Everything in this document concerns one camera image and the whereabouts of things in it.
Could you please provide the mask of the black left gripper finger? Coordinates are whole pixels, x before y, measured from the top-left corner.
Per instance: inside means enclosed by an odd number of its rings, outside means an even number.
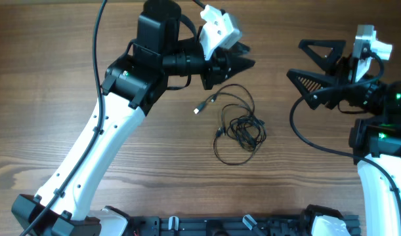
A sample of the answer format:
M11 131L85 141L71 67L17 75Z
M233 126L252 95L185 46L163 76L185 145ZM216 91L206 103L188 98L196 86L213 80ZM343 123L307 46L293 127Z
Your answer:
M254 65L254 60L243 57L230 57L228 61L227 72L225 73L224 78L227 80L238 73L252 68Z
M228 49L228 52L234 56L242 56L250 52L250 47L241 42L236 42Z

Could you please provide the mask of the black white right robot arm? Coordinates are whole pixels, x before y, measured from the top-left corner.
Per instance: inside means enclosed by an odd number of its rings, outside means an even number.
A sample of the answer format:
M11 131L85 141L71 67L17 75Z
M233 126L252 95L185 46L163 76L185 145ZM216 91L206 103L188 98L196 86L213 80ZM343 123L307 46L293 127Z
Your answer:
M323 73L290 69L289 80L311 109L342 101L370 118L357 119L349 146L364 191L368 235L401 235L401 81L381 81L392 45L358 38L350 56L343 40L303 39L303 50Z

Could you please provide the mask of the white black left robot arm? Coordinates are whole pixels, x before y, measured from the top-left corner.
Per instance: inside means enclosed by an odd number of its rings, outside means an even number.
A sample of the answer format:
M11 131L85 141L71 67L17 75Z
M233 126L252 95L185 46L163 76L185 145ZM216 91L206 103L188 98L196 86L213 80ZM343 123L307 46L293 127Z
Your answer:
M126 213L106 206L92 211L96 189L124 141L148 115L171 76L201 77L210 90L252 68L235 16L202 5L196 27L174 1L147 1L137 36L96 77L93 114L56 172L34 195L21 194L12 213L24 235L137 235Z

